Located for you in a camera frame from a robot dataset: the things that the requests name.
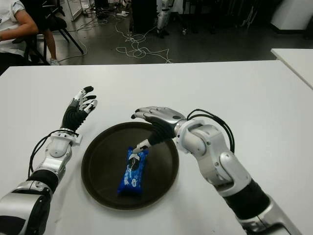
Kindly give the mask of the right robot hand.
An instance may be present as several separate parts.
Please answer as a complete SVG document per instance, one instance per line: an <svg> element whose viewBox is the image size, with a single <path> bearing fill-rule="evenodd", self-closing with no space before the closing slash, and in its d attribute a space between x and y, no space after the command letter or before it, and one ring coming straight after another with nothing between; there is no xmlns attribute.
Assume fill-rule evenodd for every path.
<svg viewBox="0 0 313 235"><path fill-rule="evenodd" d="M131 119L135 118L141 118L149 122L153 126L153 131L147 139L140 142L133 149L134 154L142 152L153 145L173 139L176 136L178 125L187 121L183 114L173 109L156 106L136 109L131 116Z"/></svg>

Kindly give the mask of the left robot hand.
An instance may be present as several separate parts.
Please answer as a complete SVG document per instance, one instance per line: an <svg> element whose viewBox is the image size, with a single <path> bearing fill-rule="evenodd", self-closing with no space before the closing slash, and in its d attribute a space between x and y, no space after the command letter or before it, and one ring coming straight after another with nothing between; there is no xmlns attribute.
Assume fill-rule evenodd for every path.
<svg viewBox="0 0 313 235"><path fill-rule="evenodd" d="M61 129L75 132L96 108L96 95L88 95L94 88L87 86L81 89L70 101L62 119Z"/></svg>

